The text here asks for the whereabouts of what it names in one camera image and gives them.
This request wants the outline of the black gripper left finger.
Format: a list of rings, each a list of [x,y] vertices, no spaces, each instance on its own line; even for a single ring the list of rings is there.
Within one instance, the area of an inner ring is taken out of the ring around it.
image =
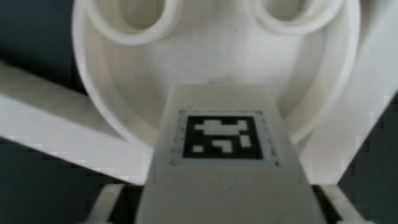
[[[128,184],[107,184],[79,224],[136,224],[144,188]]]

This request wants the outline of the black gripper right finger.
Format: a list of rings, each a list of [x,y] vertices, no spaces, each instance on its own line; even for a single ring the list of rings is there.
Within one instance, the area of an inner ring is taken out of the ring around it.
[[[338,185],[313,185],[327,224],[375,224],[365,219]]]

